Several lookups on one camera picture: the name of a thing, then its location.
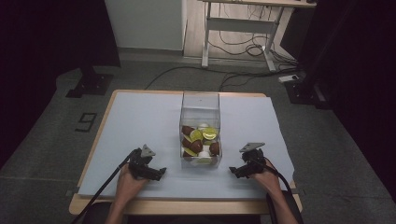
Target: dark background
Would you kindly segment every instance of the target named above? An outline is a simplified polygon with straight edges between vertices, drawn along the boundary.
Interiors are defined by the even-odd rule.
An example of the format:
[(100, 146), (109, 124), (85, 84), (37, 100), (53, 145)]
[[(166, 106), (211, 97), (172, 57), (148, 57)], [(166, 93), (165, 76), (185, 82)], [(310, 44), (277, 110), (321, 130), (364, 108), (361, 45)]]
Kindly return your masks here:
[(314, 13), (297, 12), (288, 26), (299, 29), (298, 20), (313, 14), (304, 44), (292, 52), (303, 65), (306, 77), (320, 86), (329, 106), (393, 201), (396, 201), (395, 9), (389, 1), (320, 0)]
[(7, 161), (40, 117), (60, 74), (120, 66), (103, 0), (0, 1), (1, 156)]

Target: human arm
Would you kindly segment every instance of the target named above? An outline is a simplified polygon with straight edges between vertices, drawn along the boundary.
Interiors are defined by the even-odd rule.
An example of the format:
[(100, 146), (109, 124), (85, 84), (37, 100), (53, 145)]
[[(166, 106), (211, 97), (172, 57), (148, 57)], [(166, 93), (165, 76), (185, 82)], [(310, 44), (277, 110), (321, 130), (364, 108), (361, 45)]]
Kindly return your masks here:
[(122, 166), (117, 183), (116, 197), (110, 206), (106, 224), (121, 223), (125, 206), (148, 182), (148, 179), (135, 179), (129, 171), (128, 164)]
[[(266, 164), (274, 169), (274, 166), (266, 160)], [(267, 191), (271, 197), (274, 208), (276, 211), (276, 219), (278, 224), (297, 224), (297, 220), (291, 212), (288, 203), (286, 202), (285, 196), (280, 188), (278, 177), (264, 170), (260, 174), (250, 175), (249, 177), (254, 178), (257, 182)]]

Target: white wall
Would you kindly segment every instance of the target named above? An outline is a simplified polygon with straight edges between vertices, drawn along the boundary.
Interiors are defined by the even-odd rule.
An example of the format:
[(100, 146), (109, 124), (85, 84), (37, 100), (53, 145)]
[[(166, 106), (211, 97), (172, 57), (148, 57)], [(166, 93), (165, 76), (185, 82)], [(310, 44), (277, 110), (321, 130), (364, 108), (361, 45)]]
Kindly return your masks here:
[(186, 0), (106, 0), (119, 48), (182, 50)]

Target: white tabletop surface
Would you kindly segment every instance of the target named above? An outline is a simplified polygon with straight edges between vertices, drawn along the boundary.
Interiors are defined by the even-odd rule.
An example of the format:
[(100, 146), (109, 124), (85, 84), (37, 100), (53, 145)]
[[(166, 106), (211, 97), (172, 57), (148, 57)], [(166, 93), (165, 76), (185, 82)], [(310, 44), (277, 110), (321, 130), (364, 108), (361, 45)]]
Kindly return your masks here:
[[(230, 166), (244, 165), (239, 149), (248, 142), (264, 142), (264, 156), (291, 182), (294, 167), (271, 98), (220, 96), (219, 100), (223, 151), (219, 167), (209, 170), (181, 168), (179, 120), (182, 95), (119, 92), (78, 194), (93, 195), (133, 149), (145, 144), (156, 152), (149, 167), (167, 169), (161, 181), (150, 181), (138, 198), (264, 198), (265, 192), (254, 180), (238, 179), (229, 170)], [(116, 175), (101, 195), (114, 196), (117, 178)]]

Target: white table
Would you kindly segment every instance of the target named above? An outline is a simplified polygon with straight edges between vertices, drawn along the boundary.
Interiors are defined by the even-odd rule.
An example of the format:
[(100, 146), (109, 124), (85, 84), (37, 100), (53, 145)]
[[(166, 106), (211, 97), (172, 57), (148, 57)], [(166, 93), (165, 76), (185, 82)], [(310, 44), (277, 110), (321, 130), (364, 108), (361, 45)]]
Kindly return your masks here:
[[(238, 150), (247, 142), (265, 142), (267, 145), (262, 148), (265, 156), (270, 158), (294, 188), (294, 168), (270, 98), (261, 93), (220, 94), (223, 159), (219, 168), (207, 171), (207, 175), (196, 173), (194, 168), (187, 171), (181, 169), (177, 157), (181, 100), (181, 91), (113, 93), (78, 183), (80, 192), (74, 195), (70, 204), (69, 210), (72, 214), (78, 214), (84, 208), (132, 149), (144, 144), (148, 144), (157, 153), (150, 167), (167, 167), (167, 171), (161, 181), (150, 181), (138, 194), (137, 199), (127, 207), (128, 214), (267, 214), (265, 192), (254, 180), (238, 179), (228, 170), (229, 166), (243, 165)], [(235, 126), (233, 118), (238, 116), (242, 116), (243, 119), (237, 121), (238, 125)], [(147, 130), (152, 130), (147, 124), (148, 120), (154, 124), (163, 124), (157, 125), (159, 130), (148, 133)], [(256, 132), (263, 126), (271, 129), (263, 133)], [(162, 127), (167, 127), (169, 133), (164, 133)], [(163, 138), (154, 140), (160, 134)], [(117, 178), (104, 190), (99, 202), (111, 201), (116, 181)], [(298, 195), (294, 197), (302, 209)]]

